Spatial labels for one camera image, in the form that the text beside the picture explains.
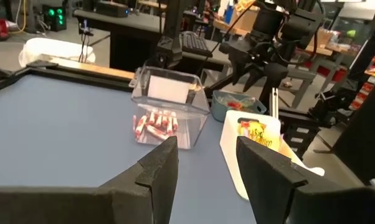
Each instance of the clear plastic container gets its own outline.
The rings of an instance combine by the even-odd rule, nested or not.
[[[130,86],[136,103],[133,130],[137,142],[158,145],[168,136],[177,136],[180,149],[196,144],[210,112],[199,77],[143,67]]]

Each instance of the cardboard box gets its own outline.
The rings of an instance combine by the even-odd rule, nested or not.
[[[319,28],[319,30],[318,30],[318,46],[317,47],[325,48],[332,36],[333,36],[333,34],[331,32],[328,32],[328,30]],[[315,35],[312,37],[311,42],[308,44],[309,46],[314,46],[314,38],[315,38]]]
[[[237,12],[237,10],[233,10],[232,19],[230,20],[229,25],[231,26],[237,18],[242,14],[242,12]],[[254,25],[255,19],[257,18],[258,10],[249,9],[245,14],[237,21],[234,28],[242,29],[250,32],[252,30],[252,26]]]

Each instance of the red and white candy wrapper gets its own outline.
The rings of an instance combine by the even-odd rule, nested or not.
[[[136,115],[132,116],[132,130],[135,132],[136,129]]]
[[[176,131],[178,129],[178,119],[176,119],[176,113],[172,112],[171,116],[173,117],[173,128]]]
[[[151,113],[150,113],[150,118],[149,118],[149,122],[148,124],[150,125],[154,125],[154,122],[156,122],[156,110],[153,110]]]
[[[174,135],[172,117],[168,117],[167,134],[169,134],[170,136]]]
[[[168,125],[168,116],[169,116],[169,111],[164,110],[163,111],[163,127],[167,128]]]
[[[157,121],[156,121],[156,124],[154,126],[156,126],[156,128],[161,127],[161,122],[162,121],[163,121],[163,113],[161,111],[159,111],[158,112]]]
[[[147,119],[148,119],[148,117],[146,115],[143,115],[140,118],[140,120],[138,122],[138,125],[137,125],[137,127],[135,129],[135,137],[137,137],[137,138],[140,137],[140,135],[142,134],[143,128],[144,128],[144,126],[146,124],[146,120]]]
[[[152,125],[147,125],[146,129],[148,130],[149,133],[154,135],[155,137],[161,139],[161,140],[167,140],[169,135],[165,134],[164,132],[158,130],[157,128],[153,127]]]

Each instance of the keyboard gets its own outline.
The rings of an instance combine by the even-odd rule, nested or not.
[[[202,37],[198,37],[193,32],[183,34],[182,51],[212,57],[212,53],[207,47],[206,40]]]

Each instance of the blue table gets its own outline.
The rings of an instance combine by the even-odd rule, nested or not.
[[[27,75],[0,91],[0,185],[98,187],[153,146],[135,142],[130,94]],[[255,223],[236,192],[212,117],[179,151],[171,223]]]

